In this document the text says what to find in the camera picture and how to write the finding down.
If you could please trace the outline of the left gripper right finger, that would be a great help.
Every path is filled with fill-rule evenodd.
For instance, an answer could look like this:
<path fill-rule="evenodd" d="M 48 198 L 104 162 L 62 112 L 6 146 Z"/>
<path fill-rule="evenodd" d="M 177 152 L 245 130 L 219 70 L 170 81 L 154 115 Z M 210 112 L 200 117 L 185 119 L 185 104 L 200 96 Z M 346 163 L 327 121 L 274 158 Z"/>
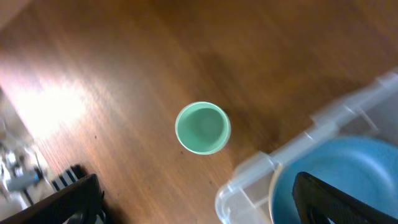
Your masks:
<path fill-rule="evenodd" d="M 306 224 L 397 224 L 387 215 L 307 173 L 296 175 L 292 189 L 300 221 Z"/>

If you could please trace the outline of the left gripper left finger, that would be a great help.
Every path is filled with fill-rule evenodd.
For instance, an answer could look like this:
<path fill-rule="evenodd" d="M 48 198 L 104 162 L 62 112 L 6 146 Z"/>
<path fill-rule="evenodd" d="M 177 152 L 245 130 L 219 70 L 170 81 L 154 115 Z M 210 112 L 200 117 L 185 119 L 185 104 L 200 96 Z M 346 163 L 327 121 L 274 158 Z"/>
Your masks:
<path fill-rule="evenodd" d="M 95 223 L 102 211 L 103 191 L 97 175 L 90 174 L 43 199 L 35 205 L 12 215 L 1 224 L 65 223 L 73 215 L 82 215 L 81 223 Z"/>

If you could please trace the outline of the blue plate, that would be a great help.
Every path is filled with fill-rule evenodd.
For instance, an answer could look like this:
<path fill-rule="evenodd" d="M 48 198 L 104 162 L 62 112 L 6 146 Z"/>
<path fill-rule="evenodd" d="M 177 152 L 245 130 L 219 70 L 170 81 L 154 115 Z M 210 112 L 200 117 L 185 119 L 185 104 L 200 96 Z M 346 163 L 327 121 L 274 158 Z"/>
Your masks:
<path fill-rule="evenodd" d="M 307 172 L 361 202 L 397 217 L 397 148 L 370 138 L 336 138 L 284 167 L 274 188 L 275 223 L 300 223 L 292 196 L 295 177 Z"/>

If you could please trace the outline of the beige plate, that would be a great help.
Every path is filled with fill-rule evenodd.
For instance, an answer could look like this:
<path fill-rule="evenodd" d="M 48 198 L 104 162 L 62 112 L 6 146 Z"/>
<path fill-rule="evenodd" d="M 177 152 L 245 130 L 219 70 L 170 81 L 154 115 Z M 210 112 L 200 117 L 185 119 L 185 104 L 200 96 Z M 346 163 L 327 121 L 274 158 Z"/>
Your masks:
<path fill-rule="evenodd" d="M 275 166 L 274 173 L 272 175 L 270 186 L 269 186 L 269 195 L 268 195 L 269 216 L 270 216 L 270 220 L 271 220 L 272 224 L 274 224 L 274 216 L 272 213 L 272 204 L 274 201 L 274 191 L 275 191 L 276 183 L 277 183 L 279 176 L 281 175 L 283 169 L 284 169 L 284 166 L 281 163 L 278 163 Z"/>

